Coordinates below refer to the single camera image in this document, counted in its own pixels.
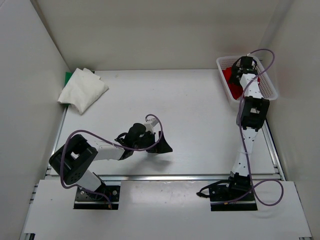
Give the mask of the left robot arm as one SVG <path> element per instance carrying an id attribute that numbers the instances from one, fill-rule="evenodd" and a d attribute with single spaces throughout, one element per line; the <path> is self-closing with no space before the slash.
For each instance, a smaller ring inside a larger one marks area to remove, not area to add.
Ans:
<path id="1" fill-rule="evenodd" d="M 49 159 L 49 164 L 60 176 L 65 189 L 78 187 L 93 200 L 100 200 L 108 195 L 106 184 L 89 170 L 94 161 L 122 161 L 134 152 L 150 154 L 166 154 L 173 152 L 167 143 L 164 133 L 155 133 L 154 128 L 160 126 L 160 120 L 152 114 L 145 117 L 144 123 L 134 123 L 127 132 L 117 136 L 114 142 L 98 137 L 97 141 L 89 142 L 77 130 L 71 134 L 65 144 Z"/>

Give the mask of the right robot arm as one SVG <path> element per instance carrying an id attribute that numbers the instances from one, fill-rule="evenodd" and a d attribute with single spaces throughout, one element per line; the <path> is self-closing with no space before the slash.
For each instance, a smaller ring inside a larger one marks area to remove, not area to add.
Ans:
<path id="1" fill-rule="evenodd" d="M 270 106 L 260 90 L 257 61 L 251 56 L 240 57 L 231 67 L 230 83 L 242 87 L 236 124 L 240 130 L 240 147 L 224 193 L 230 200 L 238 199 L 252 189 L 250 155 Z"/>

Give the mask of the red t shirt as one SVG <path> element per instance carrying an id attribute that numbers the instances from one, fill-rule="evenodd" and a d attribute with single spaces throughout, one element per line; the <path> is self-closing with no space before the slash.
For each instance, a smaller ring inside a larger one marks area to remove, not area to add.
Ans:
<path id="1" fill-rule="evenodd" d="M 259 77 L 254 74 L 243 74 L 240 79 L 240 85 L 234 85 L 229 83 L 229 79 L 231 76 L 231 68 L 228 67 L 227 69 L 223 70 L 224 77 L 226 79 L 227 85 L 229 90 L 235 100 L 239 100 L 240 97 L 247 99 L 252 97 L 254 99 L 262 99 L 263 96 L 260 93 L 259 88 Z"/>

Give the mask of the green polo t shirt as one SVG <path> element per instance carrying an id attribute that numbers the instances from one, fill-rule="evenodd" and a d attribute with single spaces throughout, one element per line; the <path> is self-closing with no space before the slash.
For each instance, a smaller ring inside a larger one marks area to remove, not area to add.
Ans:
<path id="1" fill-rule="evenodd" d="M 64 86 L 67 85 L 67 83 L 69 82 L 70 78 L 72 77 L 73 73 L 72 72 L 66 72 L 65 73 L 65 77 L 64 77 Z"/>

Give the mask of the white t shirt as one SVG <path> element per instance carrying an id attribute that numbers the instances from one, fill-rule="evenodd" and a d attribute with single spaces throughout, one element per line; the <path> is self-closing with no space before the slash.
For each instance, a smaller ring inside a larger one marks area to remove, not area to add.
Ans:
<path id="1" fill-rule="evenodd" d="M 108 90 L 109 86 L 100 76 L 87 68 L 77 68 L 62 89 L 57 102 L 71 105 L 82 115 Z"/>

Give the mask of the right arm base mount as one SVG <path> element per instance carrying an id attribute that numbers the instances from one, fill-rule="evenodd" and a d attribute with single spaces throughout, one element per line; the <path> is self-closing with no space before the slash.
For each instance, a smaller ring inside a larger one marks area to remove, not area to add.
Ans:
<path id="1" fill-rule="evenodd" d="M 231 175 L 201 188 L 196 195 L 210 200 L 212 212 L 257 211 L 250 177 Z"/>

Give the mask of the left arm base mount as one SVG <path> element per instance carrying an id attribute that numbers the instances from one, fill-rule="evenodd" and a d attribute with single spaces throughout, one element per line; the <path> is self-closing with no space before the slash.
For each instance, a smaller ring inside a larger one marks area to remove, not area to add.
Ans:
<path id="1" fill-rule="evenodd" d="M 73 208 L 75 210 L 118 210 L 120 201 L 120 182 L 104 181 L 96 193 L 86 191 L 83 187 L 77 187 Z"/>

